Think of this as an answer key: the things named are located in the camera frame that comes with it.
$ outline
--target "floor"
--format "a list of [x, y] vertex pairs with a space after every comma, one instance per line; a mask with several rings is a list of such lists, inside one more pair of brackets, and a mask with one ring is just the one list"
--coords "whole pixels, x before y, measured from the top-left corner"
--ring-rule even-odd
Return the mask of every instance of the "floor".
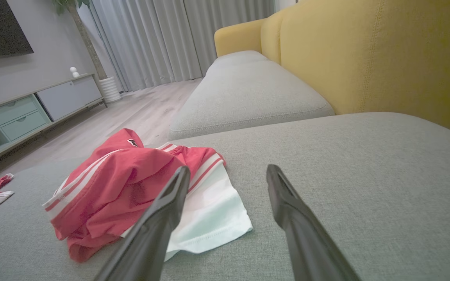
[[200, 80], [134, 91], [109, 108], [101, 105], [78, 114], [0, 159], [0, 177], [42, 162], [87, 157], [122, 128], [134, 130], [146, 146], [164, 144], [171, 120]]

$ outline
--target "gray fabric upholstery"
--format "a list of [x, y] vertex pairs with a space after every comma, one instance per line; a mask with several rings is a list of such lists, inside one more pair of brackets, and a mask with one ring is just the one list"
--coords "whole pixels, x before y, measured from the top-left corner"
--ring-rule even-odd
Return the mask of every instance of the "gray fabric upholstery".
[[170, 139], [334, 115], [327, 101], [256, 51], [219, 57], [173, 119]]
[[[450, 130], [366, 113], [259, 126], [174, 142], [227, 160], [253, 230], [203, 254], [180, 252], [161, 280], [292, 280], [273, 220], [266, 165], [278, 164], [362, 280], [450, 280]], [[16, 174], [0, 206], [0, 280], [90, 280], [118, 244], [68, 259], [41, 203], [80, 160]]]

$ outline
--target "cabinet door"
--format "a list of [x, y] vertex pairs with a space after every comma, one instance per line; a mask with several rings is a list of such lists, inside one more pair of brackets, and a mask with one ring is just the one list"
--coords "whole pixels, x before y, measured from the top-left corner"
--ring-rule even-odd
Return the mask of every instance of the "cabinet door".
[[99, 98], [102, 98], [102, 94], [100, 94], [95, 80], [91, 76], [75, 80], [73, 81], [73, 84], [74, 91], [81, 99], [82, 105], [87, 105], [92, 101], [96, 101]]
[[72, 82], [39, 91], [37, 96], [46, 108], [52, 121], [56, 121], [84, 106], [76, 94]]

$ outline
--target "yellow sofa backrest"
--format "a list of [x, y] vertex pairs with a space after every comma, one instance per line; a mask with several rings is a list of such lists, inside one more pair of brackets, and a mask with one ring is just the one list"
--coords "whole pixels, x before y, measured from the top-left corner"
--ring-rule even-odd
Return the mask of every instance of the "yellow sofa backrest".
[[302, 0], [245, 26], [216, 32], [218, 56], [261, 51], [336, 114], [400, 112], [450, 128], [450, 0]]

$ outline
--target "sheer curtain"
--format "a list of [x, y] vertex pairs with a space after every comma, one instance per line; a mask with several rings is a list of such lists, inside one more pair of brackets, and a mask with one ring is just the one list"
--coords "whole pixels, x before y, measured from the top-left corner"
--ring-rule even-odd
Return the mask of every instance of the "sheer curtain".
[[214, 32], [270, 16], [271, 0], [94, 0], [91, 13], [120, 80], [133, 91], [202, 77]]

